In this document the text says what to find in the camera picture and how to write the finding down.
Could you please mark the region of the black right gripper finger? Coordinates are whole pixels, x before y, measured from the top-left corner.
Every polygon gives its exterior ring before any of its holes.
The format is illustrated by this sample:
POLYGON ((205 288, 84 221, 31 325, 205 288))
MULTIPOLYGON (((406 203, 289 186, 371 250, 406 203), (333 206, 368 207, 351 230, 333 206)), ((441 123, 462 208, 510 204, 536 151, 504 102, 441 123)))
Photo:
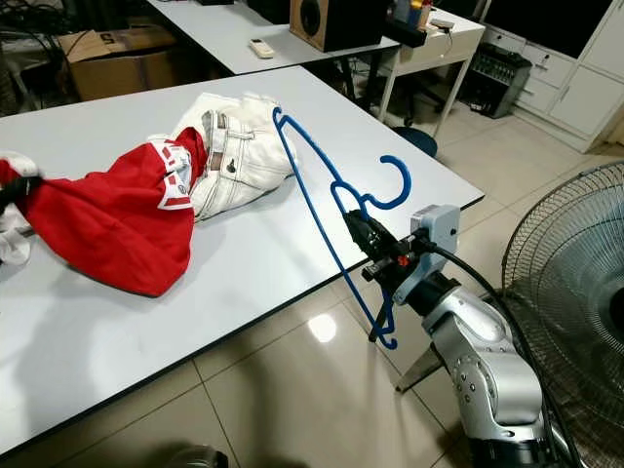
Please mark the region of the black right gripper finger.
POLYGON ((377 219, 352 210, 343 215, 349 236, 365 255, 389 255, 389 231, 377 219))

